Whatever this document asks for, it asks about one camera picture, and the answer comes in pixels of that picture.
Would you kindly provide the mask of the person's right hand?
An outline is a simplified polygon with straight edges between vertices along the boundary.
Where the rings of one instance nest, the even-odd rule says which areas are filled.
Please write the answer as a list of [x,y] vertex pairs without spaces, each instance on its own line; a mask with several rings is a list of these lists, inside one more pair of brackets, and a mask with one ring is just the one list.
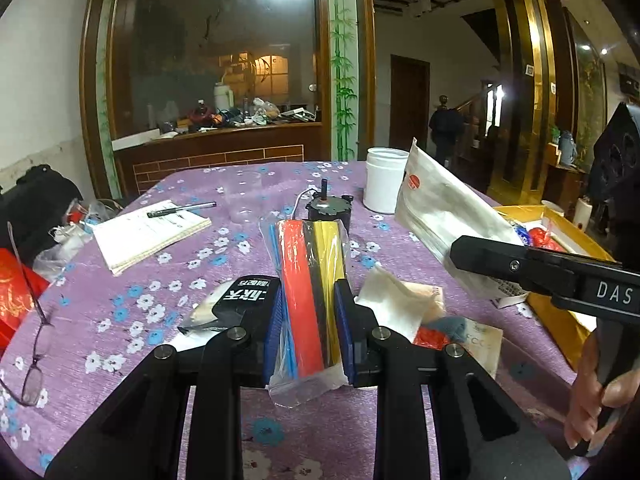
[[630,370],[603,387],[597,378],[599,348],[596,333],[589,335],[582,348],[578,373],[570,393],[570,409],[564,422],[564,439],[571,450],[582,442],[603,444],[619,422],[598,428],[602,408],[626,408],[639,388],[639,371]]

